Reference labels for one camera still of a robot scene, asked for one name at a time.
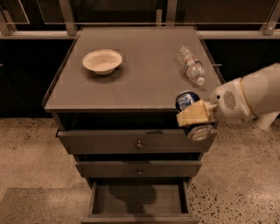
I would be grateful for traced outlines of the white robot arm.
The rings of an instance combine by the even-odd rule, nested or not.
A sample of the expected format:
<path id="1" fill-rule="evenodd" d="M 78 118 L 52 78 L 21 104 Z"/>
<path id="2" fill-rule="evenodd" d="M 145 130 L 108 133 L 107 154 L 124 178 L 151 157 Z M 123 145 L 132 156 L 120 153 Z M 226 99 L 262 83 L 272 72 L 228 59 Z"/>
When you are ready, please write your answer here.
<path id="1" fill-rule="evenodd" d="M 275 63 L 219 85 L 208 101 L 199 100 L 177 114 L 179 127 L 252 119 L 272 121 L 280 112 L 280 64 Z"/>

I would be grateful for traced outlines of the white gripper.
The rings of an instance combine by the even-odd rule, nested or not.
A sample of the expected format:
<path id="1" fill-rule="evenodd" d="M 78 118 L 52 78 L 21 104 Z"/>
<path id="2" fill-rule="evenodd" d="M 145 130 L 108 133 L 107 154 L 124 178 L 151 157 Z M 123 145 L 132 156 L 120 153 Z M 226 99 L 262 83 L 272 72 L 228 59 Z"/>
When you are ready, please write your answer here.
<path id="1" fill-rule="evenodd" d="M 209 101 L 199 100 L 180 108 L 176 115 L 179 127 L 216 121 L 237 122 L 254 117 L 245 95 L 242 78 L 218 86 L 209 96 Z"/>

